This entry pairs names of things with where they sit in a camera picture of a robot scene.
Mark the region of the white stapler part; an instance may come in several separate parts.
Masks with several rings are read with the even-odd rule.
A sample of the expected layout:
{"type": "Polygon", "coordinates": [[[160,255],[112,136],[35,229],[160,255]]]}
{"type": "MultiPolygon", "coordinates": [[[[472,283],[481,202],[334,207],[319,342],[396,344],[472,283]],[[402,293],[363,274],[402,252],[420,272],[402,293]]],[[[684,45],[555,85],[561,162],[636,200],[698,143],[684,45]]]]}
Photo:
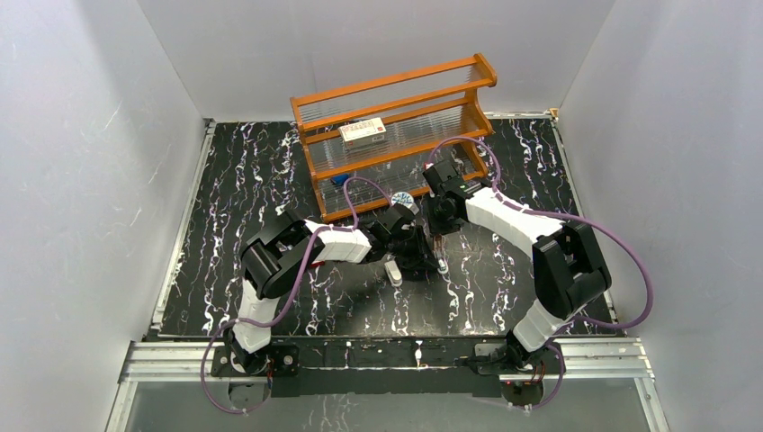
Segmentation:
{"type": "Polygon", "coordinates": [[[384,270],[390,280],[390,284],[393,287],[400,287],[403,282],[402,272],[400,271],[397,263],[394,260],[388,261],[384,264],[384,270]]]}

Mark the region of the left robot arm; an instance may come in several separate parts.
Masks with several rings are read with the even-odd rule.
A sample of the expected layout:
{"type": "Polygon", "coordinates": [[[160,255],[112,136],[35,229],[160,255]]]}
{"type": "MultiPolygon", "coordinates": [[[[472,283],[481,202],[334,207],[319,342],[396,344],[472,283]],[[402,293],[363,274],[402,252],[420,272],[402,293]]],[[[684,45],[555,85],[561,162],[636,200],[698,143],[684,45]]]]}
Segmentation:
{"type": "Polygon", "coordinates": [[[439,259],[416,216],[416,208],[396,203],[375,220],[337,226],[288,211],[255,234],[239,251],[243,293],[238,315],[222,332],[233,369],[254,375],[269,365],[272,328],[284,316],[276,308],[282,297],[294,301],[311,266],[365,265],[391,256],[385,271],[396,285],[405,274],[438,269],[439,259]]]}

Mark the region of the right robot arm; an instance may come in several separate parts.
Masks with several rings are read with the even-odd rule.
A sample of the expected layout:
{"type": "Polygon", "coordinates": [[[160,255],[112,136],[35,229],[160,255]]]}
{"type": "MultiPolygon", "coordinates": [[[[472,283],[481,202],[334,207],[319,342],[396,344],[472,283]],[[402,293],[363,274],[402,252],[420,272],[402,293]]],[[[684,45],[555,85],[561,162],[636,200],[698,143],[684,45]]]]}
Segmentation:
{"type": "Polygon", "coordinates": [[[426,165],[423,177],[431,190],[425,209],[433,235],[450,234],[470,223],[530,258],[533,304],[508,331],[504,346],[474,359],[478,365],[531,372],[557,331],[612,285],[593,228],[585,222],[534,215],[493,189],[488,180],[465,180],[447,161],[426,165]]]}

